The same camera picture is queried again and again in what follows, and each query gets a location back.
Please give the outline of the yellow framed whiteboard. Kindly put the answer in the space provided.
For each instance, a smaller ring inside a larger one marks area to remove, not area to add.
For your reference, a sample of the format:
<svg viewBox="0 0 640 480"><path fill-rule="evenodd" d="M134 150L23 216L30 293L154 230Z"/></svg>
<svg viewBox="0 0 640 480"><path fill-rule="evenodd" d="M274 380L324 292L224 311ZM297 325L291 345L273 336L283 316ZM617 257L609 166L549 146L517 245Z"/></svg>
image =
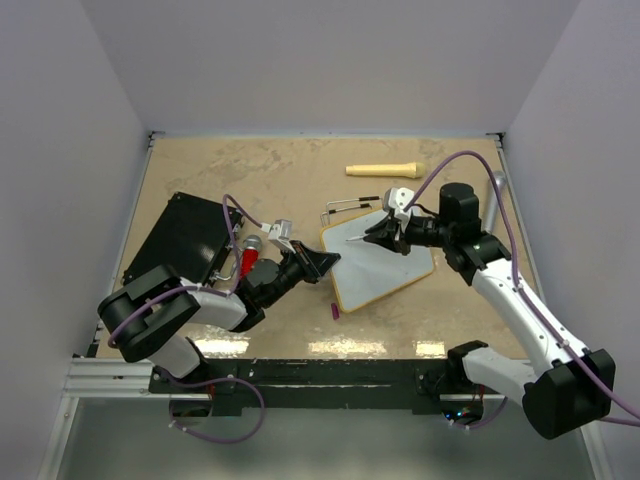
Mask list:
<svg viewBox="0 0 640 480"><path fill-rule="evenodd" d="M320 242L327 253L341 259L331 268L337 305L344 313L364 306L407 287L435 270L433 254L426 247L414 247L407 256L354 238L383 220L381 209L325 226Z"/></svg>

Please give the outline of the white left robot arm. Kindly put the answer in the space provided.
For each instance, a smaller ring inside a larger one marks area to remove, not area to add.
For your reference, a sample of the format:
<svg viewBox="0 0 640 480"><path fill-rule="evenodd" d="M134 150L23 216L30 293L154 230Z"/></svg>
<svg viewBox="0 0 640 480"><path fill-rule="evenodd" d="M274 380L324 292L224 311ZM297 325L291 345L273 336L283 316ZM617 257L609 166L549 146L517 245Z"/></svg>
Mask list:
<svg viewBox="0 0 640 480"><path fill-rule="evenodd" d="M179 334L189 322L243 333L265 318L299 283L318 283L341 259L293 240L280 262L259 259L232 293L215 290L158 266L106 297L97 313L110 333L108 345L125 361L150 361L185 392L207 380L206 360L192 340Z"/></svg>

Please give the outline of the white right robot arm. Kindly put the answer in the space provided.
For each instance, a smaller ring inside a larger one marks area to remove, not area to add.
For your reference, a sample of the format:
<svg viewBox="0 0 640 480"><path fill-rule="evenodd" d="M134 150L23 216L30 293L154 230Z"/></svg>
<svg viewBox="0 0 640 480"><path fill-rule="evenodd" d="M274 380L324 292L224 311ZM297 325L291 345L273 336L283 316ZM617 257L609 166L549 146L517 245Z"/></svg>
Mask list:
<svg viewBox="0 0 640 480"><path fill-rule="evenodd" d="M520 405L533 429L557 438L611 410L615 362L593 351L551 314L521 278L515 256L479 217L479 200L464 183L444 185L434 215L415 213L407 188L383 197L383 220L368 228L367 243L409 254L412 247L439 248L447 264L501 316L529 362L509 359L482 341L450 349L441 385L459 393L484 386Z"/></svg>

